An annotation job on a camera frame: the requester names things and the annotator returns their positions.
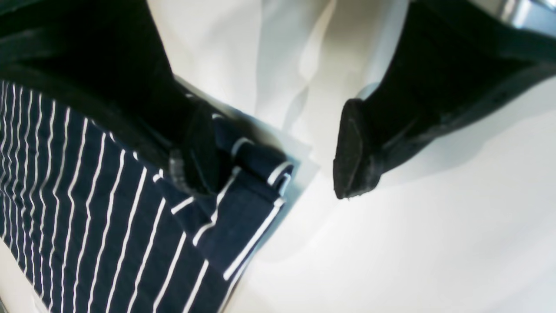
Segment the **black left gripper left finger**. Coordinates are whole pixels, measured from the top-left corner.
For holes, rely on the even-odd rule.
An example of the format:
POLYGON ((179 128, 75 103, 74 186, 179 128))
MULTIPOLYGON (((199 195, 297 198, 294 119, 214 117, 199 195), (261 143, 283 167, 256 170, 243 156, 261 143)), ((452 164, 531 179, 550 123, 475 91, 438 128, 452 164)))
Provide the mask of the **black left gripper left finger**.
POLYGON ((179 190, 216 193, 213 108, 175 79, 146 0, 3 0, 1 78, 96 119, 179 190))

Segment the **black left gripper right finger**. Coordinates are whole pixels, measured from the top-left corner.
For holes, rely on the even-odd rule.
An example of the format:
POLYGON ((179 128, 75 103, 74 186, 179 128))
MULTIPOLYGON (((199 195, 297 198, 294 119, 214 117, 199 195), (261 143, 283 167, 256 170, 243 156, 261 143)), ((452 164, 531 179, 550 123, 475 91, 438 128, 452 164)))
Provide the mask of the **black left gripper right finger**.
POLYGON ((338 199, 435 139, 555 76, 553 0, 412 0, 377 89, 346 101, 333 162, 338 199))

